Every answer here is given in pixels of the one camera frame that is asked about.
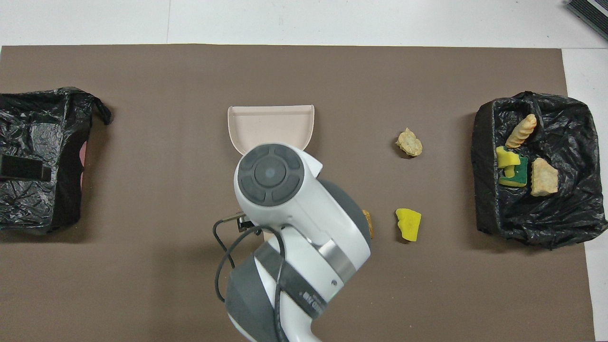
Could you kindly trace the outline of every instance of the dustpan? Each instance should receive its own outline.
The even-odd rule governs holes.
[[[304,150],[313,135],[314,106],[232,106],[228,132],[242,155],[266,142],[284,142]]]

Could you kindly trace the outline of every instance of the green sponge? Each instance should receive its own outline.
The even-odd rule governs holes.
[[[528,158],[519,156],[519,165],[515,165],[513,177],[500,177],[498,183],[504,186],[524,187],[528,184]]]

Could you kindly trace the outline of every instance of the beige food piece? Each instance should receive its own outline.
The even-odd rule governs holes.
[[[511,135],[509,135],[509,138],[506,140],[505,145],[508,148],[520,147],[523,142],[528,139],[530,134],[532,134],[535,127],[536,116],[534,116],[534,114],[529,114],[519,124],[517,124],[517,126],[515,126],[515,129],[513,130]]]
[[[558,191],[558,171],[544,159],[532,162],[532,196],[547,196]]]
[[[395,144],[410,156],[416,157],[422,153],[422,142],[409,128],[399,134]]]

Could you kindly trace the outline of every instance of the gray circular button pad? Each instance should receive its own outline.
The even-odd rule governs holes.
[[[304,166],[296,152],[278,144],[249,151],[238,168],[238,187],[245,198],[261,206],[278,206],[302,186]]]

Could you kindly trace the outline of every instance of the black handle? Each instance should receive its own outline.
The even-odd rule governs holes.
[[[50,167],[44,167],[40,160],[0,155],[0,178],[48,182]]]

